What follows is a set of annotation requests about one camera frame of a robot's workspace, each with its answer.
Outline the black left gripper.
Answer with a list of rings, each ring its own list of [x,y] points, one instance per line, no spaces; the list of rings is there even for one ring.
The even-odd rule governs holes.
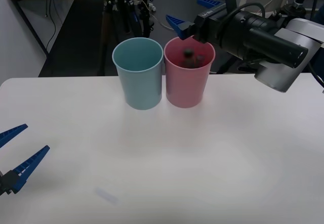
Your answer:
[[[27,128],[27,124],[22,124],[0,133],[0,148]],[[0,195],[3,193],[8,195],[10,193],[17,194],[49,150],[50,147],[48,145],[44,146],[16,168],[8,171],[6,177],[0,172]]]

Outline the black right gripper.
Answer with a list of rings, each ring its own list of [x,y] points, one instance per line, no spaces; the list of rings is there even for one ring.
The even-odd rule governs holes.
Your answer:
[[[229,48],[229,40],[218,32],[221,21],[227,15],[226,6],[219,6],[223,2],[216,0],[197,0],[197,4],[207,10],[198,14],[194,23],[170,15],[166,15],[166,21],[181,40],[193,36],[201,43],[209,42],[221,48]]]

